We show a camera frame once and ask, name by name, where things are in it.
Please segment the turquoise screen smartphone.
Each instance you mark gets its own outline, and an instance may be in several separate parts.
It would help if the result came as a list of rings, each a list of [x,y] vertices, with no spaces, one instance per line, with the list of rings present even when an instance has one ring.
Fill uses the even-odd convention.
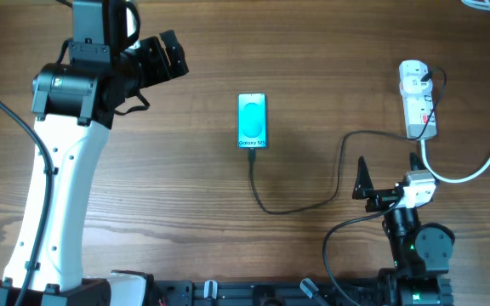
[[[266,96],[264,93],[240,93],[238,103],[237,146],[240,149],[267,147]]]

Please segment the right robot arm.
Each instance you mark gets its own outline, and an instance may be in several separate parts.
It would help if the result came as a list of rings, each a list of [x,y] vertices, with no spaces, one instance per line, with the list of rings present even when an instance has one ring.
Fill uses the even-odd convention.
[[[352,198],[367,202],[365,211],[382,213],[383,231],[390,243],[392,269],[378,273],[379,302],[382,305],[453,305],[449,260],[453,255],[454,233],[439,223],[423,224],[419,209],[432,202],[435,177],[418,157],[410,155],[411,170],[389,189],[373,187],[364,157],[357,162]]]

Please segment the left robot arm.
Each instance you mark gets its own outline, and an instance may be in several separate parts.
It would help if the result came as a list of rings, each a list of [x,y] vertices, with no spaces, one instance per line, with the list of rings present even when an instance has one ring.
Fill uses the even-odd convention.
[[[159,305],[152,275],[83,273],[83,229],[94,172],[129,98],[188,72],[173,31],[140,37],[132,1],[71,2],[73,33],[32,82],[35,158],[0,305]]]

